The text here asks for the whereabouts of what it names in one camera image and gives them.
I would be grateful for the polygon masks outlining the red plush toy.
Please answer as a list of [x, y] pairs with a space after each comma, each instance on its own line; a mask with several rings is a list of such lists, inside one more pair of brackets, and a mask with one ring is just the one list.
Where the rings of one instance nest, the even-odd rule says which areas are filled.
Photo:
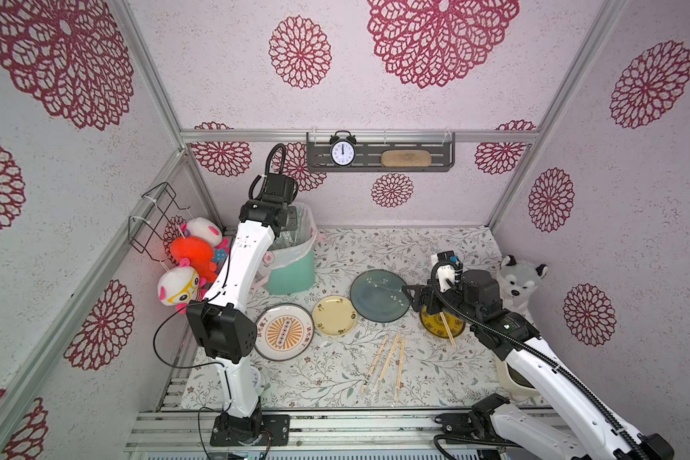
[[214, 250], [203, 239], [179, 237], [170, 244], [170, 253], [178, 266], [191, 266], [208, 283], [214, 283], [218, 278], [218, 265], [213, 261]]

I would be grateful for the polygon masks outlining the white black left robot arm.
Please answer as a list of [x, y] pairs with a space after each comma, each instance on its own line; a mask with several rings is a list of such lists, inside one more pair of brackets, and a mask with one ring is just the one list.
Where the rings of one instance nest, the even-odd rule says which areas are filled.
[[289, 441], [289, 415], [266, 416], [253, 381], [251, 353], [258, 337], [256, 323], [246, 315], [249, 291], [263, 257], [288, 225], [289, 205], [298, 186], [286, 176], [287, 147], [279, 143], [266, 159], [264, 174], [250, 186], [241, 207], [240, 223], [230, 254], [217, 280], [201, 301], [186, 307], [186, 318], [197, 344], [207, 354], [227, 392], [216, 417], [212, 447], [285, 446]]

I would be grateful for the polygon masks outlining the dark green glass plate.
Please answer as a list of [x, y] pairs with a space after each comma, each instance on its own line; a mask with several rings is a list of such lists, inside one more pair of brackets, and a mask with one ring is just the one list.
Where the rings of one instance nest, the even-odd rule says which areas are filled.
[[350, 300], [356, 312], [376, 323], [390, 323], [410, 310], [403, 293], [406, 282], [396, 273], [372, 269], [360, 274], [350, 287]]

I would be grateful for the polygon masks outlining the green trash bin with bag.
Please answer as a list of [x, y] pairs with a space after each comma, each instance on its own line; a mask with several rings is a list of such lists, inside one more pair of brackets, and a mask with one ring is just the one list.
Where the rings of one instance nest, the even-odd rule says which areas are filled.
[[259, 274], [271, 295], [291, 295], [308, 291], [315, 283], [314, 247], [323, 240], [314, 212], [305, 203], [293, 203], [295, 230], [283, 230], [264, 253]]

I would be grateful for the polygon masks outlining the white plush with yellow glasses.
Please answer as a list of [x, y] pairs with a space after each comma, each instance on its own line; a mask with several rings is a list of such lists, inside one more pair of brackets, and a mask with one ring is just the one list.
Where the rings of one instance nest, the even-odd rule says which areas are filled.
[[187, 258], [179, 266], [168, 270], [157, 283], [159, 301], [166, 306], [176, 307], [180, 314], [186, 314], [187, 306], [201, 301], [207, 289], [208, 280], [201, 276]]

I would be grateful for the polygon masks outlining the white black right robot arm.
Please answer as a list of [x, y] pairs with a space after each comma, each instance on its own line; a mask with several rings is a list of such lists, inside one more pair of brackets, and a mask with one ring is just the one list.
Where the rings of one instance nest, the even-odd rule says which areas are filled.
[[469, 324], [478, 341], [522, 375], [567, 424], [555, 429], [525, 414], [500, 394], [469, 410], [442, 414], [444, 443], [524, 449], [540, 459], [671, 459], [673, 447], [659, 434], [643, 434], [602, 402], [563, 362], [522, 314], [503, 306], [499, 283], [486, 270], [465, 270], [452, 251], [438, 253], [427, 283], [402, 292], [416, 312], [448, 312]]

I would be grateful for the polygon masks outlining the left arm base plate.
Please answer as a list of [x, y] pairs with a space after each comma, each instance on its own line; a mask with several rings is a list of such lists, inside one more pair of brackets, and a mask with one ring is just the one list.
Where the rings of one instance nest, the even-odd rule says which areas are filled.
[[220, 414], [212, 428], [211, 447], [281, 447], [289, 444], [291, 416], [254, 413], [248, 418]]

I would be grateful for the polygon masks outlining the yellow black patterned plate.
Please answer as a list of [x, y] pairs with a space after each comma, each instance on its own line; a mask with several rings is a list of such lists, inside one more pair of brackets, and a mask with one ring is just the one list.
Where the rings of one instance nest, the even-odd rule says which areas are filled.
[[[450, 323], [453, 337], [456, 338], [462, 335], [466, 328], [465, 322], [446, 312], [445, 316], [448, 319], [448, 323]], [[448, 339], [440, 314], [429, 314], [425, 307], [420, 312], [420, 321], [430, 334], [435, 335], [435, 337]]]

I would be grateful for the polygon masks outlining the wooden brush on shelf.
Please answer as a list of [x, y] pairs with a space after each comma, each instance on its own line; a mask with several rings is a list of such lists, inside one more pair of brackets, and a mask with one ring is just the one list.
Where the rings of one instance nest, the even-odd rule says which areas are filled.
[[383, 168], [419, 169], [431, 165], [431, 154], [425, 149], [391, 149], [381, 155]]

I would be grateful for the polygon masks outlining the grey husky plush toy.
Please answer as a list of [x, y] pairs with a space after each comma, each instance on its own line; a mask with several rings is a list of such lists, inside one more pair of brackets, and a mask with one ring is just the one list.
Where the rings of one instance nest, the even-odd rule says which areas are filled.
[[548, 272], [547, 264], [533, 264], [518, 260], [513, 255], [504, 256], [496, 272], [504, 308], [518, 314], [528, 314], [530, 297]]

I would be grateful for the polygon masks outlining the white orange patterned plate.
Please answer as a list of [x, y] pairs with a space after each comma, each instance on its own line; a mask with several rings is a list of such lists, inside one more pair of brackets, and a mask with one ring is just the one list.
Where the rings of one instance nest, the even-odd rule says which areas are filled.
[[292, 360], [304, 353], [314, 338], [314, 320], [303, 307], [282, 303], [261, 313], [256, 320], [255, 349], [270, 361]]

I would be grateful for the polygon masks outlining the grey wall shelf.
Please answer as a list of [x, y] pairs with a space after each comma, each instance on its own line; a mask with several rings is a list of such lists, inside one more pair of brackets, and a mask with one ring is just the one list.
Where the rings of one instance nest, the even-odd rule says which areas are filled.
[[[335, 166], [330, 155], [330, 135], [309, 132], [306, 136], [306, 164], [314, 173], [446, 173], [455, 164], [455, 135], [443, 131], [435, 137], [417, 136], [399, 141], [388, 134], [380, 140], [361, 141], [356, 137], [356, 159], [349, 167]], [[402, 169], [383, 168], [381, 155], [390, 150], [426, 150], [432, 157], [429, 168]]]

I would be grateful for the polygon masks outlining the small pale yellow plate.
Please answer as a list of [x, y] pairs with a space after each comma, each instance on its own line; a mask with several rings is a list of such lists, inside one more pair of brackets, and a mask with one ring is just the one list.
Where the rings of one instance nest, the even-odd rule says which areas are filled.
[[358, 324], [358, 313], [350, 299], [329, 296], [321, 299], [312, 311], [314, 327], [328, 337], [344, 337]]

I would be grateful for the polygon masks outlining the disposable chopsticks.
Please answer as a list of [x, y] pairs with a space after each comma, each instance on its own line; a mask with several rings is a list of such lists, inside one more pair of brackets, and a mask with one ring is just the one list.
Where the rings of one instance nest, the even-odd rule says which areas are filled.
[[389, 354], [383, 364], [383, 368], [381, 368], [381, 373], [379, 373], [379, 377], [377, 379], [377, 386], [381, 385], [385, 381], [385, 375], [389, 369], [389, 366], [391, 364], [391, 361], [393, 360], [393, 357], [395, 355], [396, 349], [400, 343], [401, 340], [401, 333], [397, 333], [396, 337], [394, 338], [394, 341], [392, 343], [391, 349], [389, 351]]
[[444, 312], [440, 312], [440, 317], [443, 322], [446, 334], [448, 336], [448, 340], [450, 341], [450, 345], [452, 345], [453, 348], [456, 348], [455, 340], [452, 335], [452, 330], [450, 329], [450, 323], [448, 322], [448, 319], [445, 316]]
[[398, 404], [399, 398], [400, 398], [400, 392], [402, 389], [402, 375], [403, 375], [403, 369], [404, 369], [404, 355], [406, 354], [406, 336], [401, 335], [401, 342], [400, 342], [400, 354], [399, 354], [399, 362], [398, 362], [398, 373], [397, 373], [397, 379], [395, 383], [395, 388], [394, 388], [394, 404]]
[[370, 381], [371, 381], [371, 379], [375, 373], [376, 367], [377, 367], [377, 365], [381, 359], [381, 355], [383, 354], [383, 350], [385, 349], [385, 345], [386, 345], [388, 339], [389, 339], [389, 335], [386, 335], [385, 337], [383, 337], [383, 340], [381, 341], [381, 345], [379, 345], [379, 349], [377, 350], [377, 353], [373, 357], [373, 360], [371, 362], [369, 370], [366, 373], [365, 378], [363, 380], [363, 383], [360, 387], [360, 393], [361, 394], [365, 393], [365, 391], [368, 387], [368, 384], [370, 383]]

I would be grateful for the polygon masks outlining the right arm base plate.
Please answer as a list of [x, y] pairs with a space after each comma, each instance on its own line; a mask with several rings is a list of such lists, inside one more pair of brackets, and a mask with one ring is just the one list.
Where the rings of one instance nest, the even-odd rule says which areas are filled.
[[510, 400], [500, 394], [492, 394], [473, 404], [466, 411], [448, 412], [440, 414], [435, 422], [442, 427], [443, 432], [434, 436], [433, 441], [450, 441], [457, 444], [472, 444], [491, 447], [517, 447], [513, 443], [498, 435], [491, 416], [502, 406], [510, 404]]

